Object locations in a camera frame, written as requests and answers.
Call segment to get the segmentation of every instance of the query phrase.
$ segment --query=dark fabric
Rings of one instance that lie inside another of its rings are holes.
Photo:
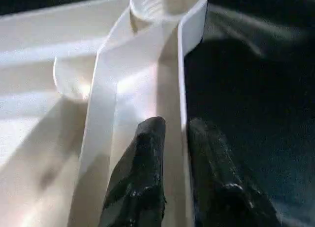
[[[213,121],[290,226],[315,226],[313,0],[209,0],[185,57],[188,117]]]
[[[268,196],[220,128],[193,119],[188,134],[196,227],[280,227]]]

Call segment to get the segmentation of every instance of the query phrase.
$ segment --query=white plastic surface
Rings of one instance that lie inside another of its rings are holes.
[[[0,18],[0,227],[67,226],[87,105],[58,93],[54,58],[95,60],[128,3],[93,0]],[[81,67],[71,69],[89,74],[80,86],[91,86],[94,63],[88,73]]]
[[[163,226],[193,226],[183,58],[207,0],[180,0],[179,25],[177,10],[138,18],[129,1],[0,18],[0,226],[97,227],[113,167],[156,115],[167,121]]]
[[[89,0],[0,17],[0,65],[96,54],[129,0]]]

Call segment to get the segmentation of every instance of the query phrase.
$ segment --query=white plastic tray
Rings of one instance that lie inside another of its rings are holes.
[[[155,115],[167,121],[163,226],[193,226],[183,57],[206,1],[180,22],[135,19],[129,0],[0,19],[0,226],[96,227],[113,167]],[[87,110],[53,80],[54,65],[81,56],[95,57]]]

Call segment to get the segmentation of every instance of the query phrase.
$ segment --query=white plastic container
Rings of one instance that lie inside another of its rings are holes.
[[[130,1],[0,19],[0,226],[96,227],[113,167],[155,115],[167,122],[163,226],[193,226],[183,58],[201,40],[207,0],[180,2],[181,17],[167,19],[135,16]]]
[[[128,4],[92,0],[0,18],[1,227],[67,225],[87,106],[58,93],[54,59],[96,58]]]

